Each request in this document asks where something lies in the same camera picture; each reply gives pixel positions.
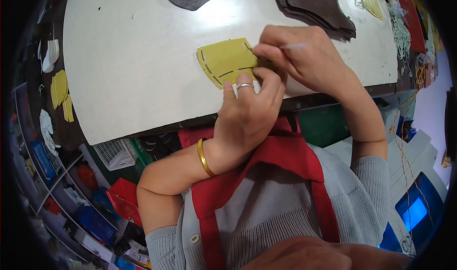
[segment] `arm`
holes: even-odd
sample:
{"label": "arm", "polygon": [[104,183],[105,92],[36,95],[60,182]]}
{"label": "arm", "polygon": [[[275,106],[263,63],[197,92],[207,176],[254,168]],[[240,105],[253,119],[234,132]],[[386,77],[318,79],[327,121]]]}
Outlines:
{"label": "arm", "polygon": [[[254,69],[263,80],[257,95],[251,87],[238,90],[224,85],[224,103],[214,125],[214,137],[203,141],[203,153],[215,175],[236,168],[262,143],[278,117],[286,86],[280,76],[267,68]],[[252,83],[240,74],[237,84]],[[208,179],[194,144],[148,165],[137,187],[138,207],[145,234],[176,225],[183,201],[181,194],[192,184]]]}
{"label": "arm", "polygon": [[[270,59],[301,84],[333,96],[342,105],[354,139],[352,163],[365,155],[387,160],[387,141],[379,109],[323,29],[267,26],[259,42],[254,54]],[[291,44],[305,45],[301,49],[288,49]]]}

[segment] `white plastic crate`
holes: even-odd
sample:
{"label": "white plastic crate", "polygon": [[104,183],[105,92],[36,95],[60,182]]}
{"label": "white plastic crate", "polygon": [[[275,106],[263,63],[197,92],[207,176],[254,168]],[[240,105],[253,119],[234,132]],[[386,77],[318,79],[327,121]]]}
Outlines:
{"label": "white plastic crate", "polygon": [[94,149],[110,171],[133,166],[138,157],[128,139],[96,144]]}
{"label": "white plastic crate", "polygon": [[48,149],[46,145],[44,145],[44,151],[46,152],[46,155],[49,158],[49,161],[51,162],[51,165],[54,167],[54,170],[56,171],[56,174],[59,173],[60,168],[62,167],[62,164],[60,163],[60,159],[56,156],[54,156]]}

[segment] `gold bangle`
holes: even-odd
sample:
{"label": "gold bangle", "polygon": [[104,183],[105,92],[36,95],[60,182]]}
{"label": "gold bangle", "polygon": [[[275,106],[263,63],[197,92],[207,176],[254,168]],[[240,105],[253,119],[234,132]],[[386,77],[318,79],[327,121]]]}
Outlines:
{"label": "gold bangle", "polygon": [[203,140],[206,140],[206,138],[200,138],[200,140],[197,143],[198,157],[200,157],[200,162],[202,163],[203,169],[205,170],[206,174],[208,174],[210,177],[214,177],[215,174],[211,171],[211,169],[209,169],[208,163],[206,163],[205,154],[203,154]]}

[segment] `wrist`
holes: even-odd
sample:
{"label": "wrist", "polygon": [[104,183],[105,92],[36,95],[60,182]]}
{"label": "wrist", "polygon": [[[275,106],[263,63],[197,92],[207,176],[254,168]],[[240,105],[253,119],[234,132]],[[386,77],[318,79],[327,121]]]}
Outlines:
{"label": "wrist", "polygon": [[240,154],[225,148],[214,138],[203,141],[203,153],[209,169],[215,175],[220,175],[238,167],[247,158],[247,154]]}
{"label": "wrist", "polygon": [[367,94],[367,91],[359,81],[359,78],[357,78],[356,73],[349,67],[342,73],[340,83],[341,85],[337,87],[334,95],[331,96],[333,96],[342,106],[360,99],[363,94]]}

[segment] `left hand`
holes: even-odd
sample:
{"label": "left hand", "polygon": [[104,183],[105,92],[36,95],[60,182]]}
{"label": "left hand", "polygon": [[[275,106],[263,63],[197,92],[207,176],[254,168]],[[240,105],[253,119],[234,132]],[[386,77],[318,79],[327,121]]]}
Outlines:
{"label": "left hand", "polygon": [[[224,83],[224,103],[218,112],[214,137],[203,146],[206,149],[207,145],[213,155],[220,154],[213,159],[218,163],[212,163],[207,158],[209,167],[216,175],[243,163],[250,152],[265,140],[278,118],[286,90],[285,82],[268,68],[255,68],[254,74],[263,80],[259,94],[253,88],[243,86],[238,90],[237,99],[232,84],[229,81]],[[237,77],[236,84],[242,83],[252,84],[248,73]]]}

